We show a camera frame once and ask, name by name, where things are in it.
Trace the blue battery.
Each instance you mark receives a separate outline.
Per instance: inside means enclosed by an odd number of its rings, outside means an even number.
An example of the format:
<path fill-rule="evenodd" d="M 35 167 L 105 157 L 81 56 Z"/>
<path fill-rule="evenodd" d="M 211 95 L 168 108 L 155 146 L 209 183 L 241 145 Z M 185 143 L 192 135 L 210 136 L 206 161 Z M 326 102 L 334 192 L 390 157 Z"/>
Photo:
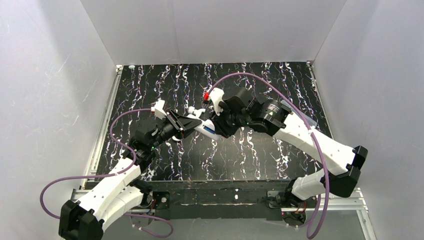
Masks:
<path fill-rule="evenodd" d="M 203 127 L 207 132 L 209 132 L 209 133 L 211 133 L 211 134 L 215 134 L 215 131 L 213 130 L 213 129 L 211 129 L 210 127 L 208 127 L 208 126 L 204 126 Z"/>

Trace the white remote control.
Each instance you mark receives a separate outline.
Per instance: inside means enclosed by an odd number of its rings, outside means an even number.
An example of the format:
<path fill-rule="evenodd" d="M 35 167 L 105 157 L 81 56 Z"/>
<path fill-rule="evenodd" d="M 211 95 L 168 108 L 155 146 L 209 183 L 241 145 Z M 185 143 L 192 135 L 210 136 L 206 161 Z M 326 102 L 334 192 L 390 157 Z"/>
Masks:
<path fill-rule="evenodd" d="M 217 134 L 215 131 L 215 126 L 211 120 L 202 120 L 199 117 L 196 117 L 193 114 L 188 114 L 188 118 L 195 119 L 201 121 L 199 125 L 197 125 L 194 130 L 205 135 L 206 137 L 218 141 L 222 138 L 221 135 Z"/>

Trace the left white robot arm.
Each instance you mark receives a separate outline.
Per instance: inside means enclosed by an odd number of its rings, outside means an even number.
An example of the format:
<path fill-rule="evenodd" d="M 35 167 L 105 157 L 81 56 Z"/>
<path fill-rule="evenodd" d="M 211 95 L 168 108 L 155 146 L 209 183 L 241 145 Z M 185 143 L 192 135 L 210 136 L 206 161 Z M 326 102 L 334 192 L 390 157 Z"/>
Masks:
<path fill-rule="evenodd" d="M 65 240 L 100 240 L 105 230 L 137 206 L 155 207 L 152 186 L 140 175 L 157 155 L 156 148 L 173 137 L 184 138 L 204 126 L 204 108 L 190 107 L 183 116 L 158 107 L 150 109 L 160 121 L 149 127 L 145 122 L 130 139 L 126 154 L 101 181 L 76 201 L 63 204 L 58 234 Z"/>

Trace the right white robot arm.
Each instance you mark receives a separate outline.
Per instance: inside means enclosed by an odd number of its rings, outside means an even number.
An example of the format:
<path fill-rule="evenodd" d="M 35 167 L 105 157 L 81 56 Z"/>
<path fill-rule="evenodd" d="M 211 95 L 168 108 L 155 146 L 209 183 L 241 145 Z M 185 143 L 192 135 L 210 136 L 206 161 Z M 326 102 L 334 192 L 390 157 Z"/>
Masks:
<path fill-rule="evenodd" d="M 265 133 L 285 141 L 327 167 L 328 179 L 323 170 L 292 180 L 286 188 L 286 198 L 303 201 L 329 192 L 349 198 L 356 188 L 368 150 L 363 146 L 350 147 L 326 136 L 313 127 L 307 127 L 299 115 L 277 100 L 258 101 L 244 88 L 236 95 L 226 96 L 214 88 L 203 95 L 206 104 L 213 104 L 210 116 L 215 133 L 229 138 L 241 127 Z"/>

